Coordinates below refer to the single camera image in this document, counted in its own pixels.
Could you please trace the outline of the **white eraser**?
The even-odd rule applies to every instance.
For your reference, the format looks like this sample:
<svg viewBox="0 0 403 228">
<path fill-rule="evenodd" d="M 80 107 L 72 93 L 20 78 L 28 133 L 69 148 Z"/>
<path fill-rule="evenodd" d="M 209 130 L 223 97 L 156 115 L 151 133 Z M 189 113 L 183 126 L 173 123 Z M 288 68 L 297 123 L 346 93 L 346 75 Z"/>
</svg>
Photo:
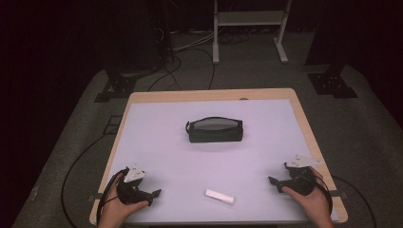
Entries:
<svg viewBox="0 0 403 228">
<path fill-rule="evenodd" d="M 223 193 L 219 193 L 210 189 L 207 189 L 204 193 L 208 198 L 212 198 L 214 200 L 219 200 L 226 204 L 232 205 L 235 202 L 235 198 L 231 196 L 227 196 Z"/>
</svg>

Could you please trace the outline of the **person's right hand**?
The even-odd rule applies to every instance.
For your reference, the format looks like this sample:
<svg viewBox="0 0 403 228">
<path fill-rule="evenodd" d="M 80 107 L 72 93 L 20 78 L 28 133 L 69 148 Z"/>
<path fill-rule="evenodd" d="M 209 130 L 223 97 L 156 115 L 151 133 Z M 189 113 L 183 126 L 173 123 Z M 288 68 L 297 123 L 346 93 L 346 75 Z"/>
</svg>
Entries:
<svg viewBox="0 0 403 228">
<path fill-rule="evenodd" d="M 322 176 L 315 168 L 311 167 L 311 170 L 316 177 L 318 186 L 309 195 L 303 196 L 287 186 L 283 186 L 281 190 L 298 203 L 305 216 L 316 228 L 335 228 L 331 219 L 329 201 L 324 193 L 326 187 Z"/>
</svg>

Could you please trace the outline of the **white metal desk frame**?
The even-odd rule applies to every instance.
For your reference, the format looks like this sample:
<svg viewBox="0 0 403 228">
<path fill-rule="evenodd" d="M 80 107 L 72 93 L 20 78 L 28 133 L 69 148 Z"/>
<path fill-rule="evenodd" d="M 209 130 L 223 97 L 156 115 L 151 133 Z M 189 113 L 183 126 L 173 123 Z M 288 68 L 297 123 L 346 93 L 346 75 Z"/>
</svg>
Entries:
<svg viewBox="0 0 403 228">
<path fill-rule="evenodd" d="M 288 63 L 288 57 L 282 45 L 292 0 L 286 0 L 284 9 L 264 11 L 219 11 L 218 0 L 214 0 L 213 14 L 213 57 L 212 62 L 220 62 L 219 28 L 220 27 L 247 27 L 247 26 L 279 26 L 278 36 L 274 43 L 280 61 Z"/>
</svg>

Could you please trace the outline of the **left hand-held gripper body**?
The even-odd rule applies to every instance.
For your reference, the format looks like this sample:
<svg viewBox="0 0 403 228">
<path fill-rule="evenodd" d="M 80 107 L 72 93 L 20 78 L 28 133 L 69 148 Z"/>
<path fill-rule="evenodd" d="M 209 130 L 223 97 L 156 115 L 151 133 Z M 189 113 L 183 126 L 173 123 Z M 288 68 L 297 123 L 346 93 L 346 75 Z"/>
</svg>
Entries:
<svg viewBox="0 0 403 228">
<path fill-rule="evenodd" d="M 121 203 L 135 204 L 146 201 L 147 197 L 152 197 L 152 194 L 139 188 L 144 177 L 145 172 L 137 164 L 124 170 L 124 175 L 117 184 L 117 193 Z"/>
</svg>

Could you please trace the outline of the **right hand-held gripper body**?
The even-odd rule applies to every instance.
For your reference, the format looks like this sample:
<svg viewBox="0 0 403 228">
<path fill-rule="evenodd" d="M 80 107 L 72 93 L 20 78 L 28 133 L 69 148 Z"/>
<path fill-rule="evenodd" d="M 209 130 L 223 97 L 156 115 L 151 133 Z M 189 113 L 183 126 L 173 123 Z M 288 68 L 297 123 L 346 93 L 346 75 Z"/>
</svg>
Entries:
<svg viewBox="0 0 403 228">
<path fill-rule="evenodd" d="M 292 161 L 287 161 L 284 166 L 289 173 L 290 179 L 283 182 L 297 193 L 307 196 L 312 193 L 316 185 L 316 177 L 311 166 L 321 164 L 322 160 L 296 155 Z"/>
</svg>

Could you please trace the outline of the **black stand base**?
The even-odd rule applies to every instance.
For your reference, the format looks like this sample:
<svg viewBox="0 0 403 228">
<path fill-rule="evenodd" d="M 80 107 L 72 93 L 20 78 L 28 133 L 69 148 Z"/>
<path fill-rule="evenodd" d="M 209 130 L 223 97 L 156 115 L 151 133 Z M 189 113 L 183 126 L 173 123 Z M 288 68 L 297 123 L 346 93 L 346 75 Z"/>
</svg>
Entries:
<svg viewBox="0 0 403 228">
<path fill-rule="evenodd" d="M 340 74 L 344 65 L 330 65 L 325 72 L 309 73 L 308 78 L 318 95 L 333 95 L 335 98 L 356 98 L 355 91 L 348 86 Z"/>
<path fill-rule="evenodd" d="M 125 77 L 121 74 L 108 75 L 103 90 L 96 95 L 94 102 L 107 103 L 111 99 L 128 98 L 134 91 L 136 82 L 135 77 Z"/>
</svg>

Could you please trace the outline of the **person's left hand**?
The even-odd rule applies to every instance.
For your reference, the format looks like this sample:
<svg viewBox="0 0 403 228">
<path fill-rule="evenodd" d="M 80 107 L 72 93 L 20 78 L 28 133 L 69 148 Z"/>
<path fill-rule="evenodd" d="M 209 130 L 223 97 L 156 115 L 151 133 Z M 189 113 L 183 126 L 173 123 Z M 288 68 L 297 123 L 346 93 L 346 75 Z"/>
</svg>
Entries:
<svg viewBox="0 0 403 228">
<path fill-rule="evenodd" d="M 117 184 L 122 176 L 119 174 L 107 191 L 106 204 L 103 206 L 97 228 L 121 228 L 130 215 L 148 206 L 146 200 L 129 205 L 121 203 L 117 194 Z"/>
</svg>

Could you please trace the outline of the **black pencil case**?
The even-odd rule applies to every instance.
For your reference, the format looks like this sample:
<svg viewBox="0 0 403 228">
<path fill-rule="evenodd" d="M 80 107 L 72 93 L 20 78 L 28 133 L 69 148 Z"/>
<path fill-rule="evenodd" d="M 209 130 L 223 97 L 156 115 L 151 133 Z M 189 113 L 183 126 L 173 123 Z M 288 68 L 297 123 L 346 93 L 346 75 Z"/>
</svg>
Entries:
<svg viewBox="0 0 403 228">
<path fill-rule="evenodd" d="M 191 143 L 240 142 L 243 121 L 224 117 L 207 117 L 187 122 L 185 131 Z"/>
</svg>

